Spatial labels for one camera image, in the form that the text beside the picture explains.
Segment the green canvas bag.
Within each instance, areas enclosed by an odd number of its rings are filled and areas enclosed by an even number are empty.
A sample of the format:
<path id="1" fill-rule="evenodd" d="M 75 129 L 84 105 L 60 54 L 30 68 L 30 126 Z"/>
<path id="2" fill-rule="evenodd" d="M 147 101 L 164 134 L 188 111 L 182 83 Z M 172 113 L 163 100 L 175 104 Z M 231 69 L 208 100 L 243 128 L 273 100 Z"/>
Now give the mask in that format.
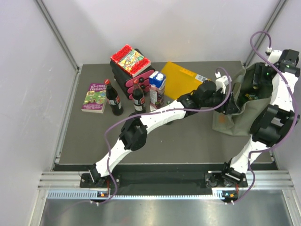
<path id="1" fill-rule="evenodd" d="M 231 136 L 248 136 L 251 125 L 271 100 L 273 90 L 272 78 L 276 71 L 269 68 L 268 85 L 258 86 L 257 100 L 247 100 L 243 94 L 253 86 L 254 64 L 241 69 L 232 80 L 231 91 L 240 108 L 240 113 L 224 115 L 217 111 L 213 113 L 212 129 Z"/>

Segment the grape juice carton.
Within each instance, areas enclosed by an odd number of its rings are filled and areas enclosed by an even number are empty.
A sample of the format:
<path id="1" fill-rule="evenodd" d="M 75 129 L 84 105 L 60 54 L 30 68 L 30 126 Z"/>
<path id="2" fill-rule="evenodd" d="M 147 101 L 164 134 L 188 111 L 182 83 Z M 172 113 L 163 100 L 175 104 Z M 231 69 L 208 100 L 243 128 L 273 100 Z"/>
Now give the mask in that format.
<path id="1" fill-rule="evenodd" d="M 150 85 L 150 104 L 155 109 L 159 109 L 164 103 L 166 76 L 161 72 L 155 71 L 149 76 Z"/>

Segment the cola bottle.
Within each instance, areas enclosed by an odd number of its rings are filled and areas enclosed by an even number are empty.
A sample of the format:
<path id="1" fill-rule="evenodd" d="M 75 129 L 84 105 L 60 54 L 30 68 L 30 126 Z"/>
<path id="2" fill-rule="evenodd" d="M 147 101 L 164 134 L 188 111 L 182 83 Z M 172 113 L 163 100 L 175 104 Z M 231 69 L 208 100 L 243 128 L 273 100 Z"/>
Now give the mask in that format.
<path id="1" fill-rule="evenodd" d="M 132 97 L 133 97 L 133 104 L 134 104 L 135 112 L 136 113 L 146 113 L 144 92 L 139 85 L 138 79 L 135 79 L 133 81 Z"/>
<path id="2" fill-rule="evenodd" d="M 104 81 L 106 85 L 106 98 L 114 115 L 119 116 L 123 113 L 123 107 L 116 89 L 112 86 L 109 79 Z"/>

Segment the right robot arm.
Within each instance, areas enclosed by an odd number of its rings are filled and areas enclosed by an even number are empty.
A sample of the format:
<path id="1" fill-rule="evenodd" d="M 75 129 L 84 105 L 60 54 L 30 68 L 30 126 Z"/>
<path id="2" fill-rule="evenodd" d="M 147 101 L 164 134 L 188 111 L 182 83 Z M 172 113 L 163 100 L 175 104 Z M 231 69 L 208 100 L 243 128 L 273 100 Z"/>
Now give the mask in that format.
<path id="1" fill-rule="evenodd" d="M 243 187 L 251 164 L 283 141 L 299 121 L 293 108 L 293 90 L 300 76 L 298 60 L 298 51 L 273 50 L 266 62 L 247 68 L 237 101 L 242 108 L 241 125 L 247 126 L 250 139 L 220 173 L 224 186 Z"/>

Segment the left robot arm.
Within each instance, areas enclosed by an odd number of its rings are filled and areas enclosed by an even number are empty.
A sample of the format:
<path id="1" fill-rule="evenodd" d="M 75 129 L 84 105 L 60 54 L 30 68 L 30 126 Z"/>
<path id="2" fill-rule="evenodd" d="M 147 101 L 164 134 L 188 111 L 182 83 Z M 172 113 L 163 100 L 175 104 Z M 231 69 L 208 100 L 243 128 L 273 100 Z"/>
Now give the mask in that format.
<path id="1" fill-rule="evenodd" d="M 199 112 L 218 110 L 230 99 L 231 79 L 222 76 L 216 81 L 206 80 L 191 93 L 151 113 L 132 114 L 121 120 L 123 127 L 114 146 L 89 169 L 90 181 L 95 186 L 103 186 L 107 176 L 129 153 L 141 149 L 153 130 Z"/>

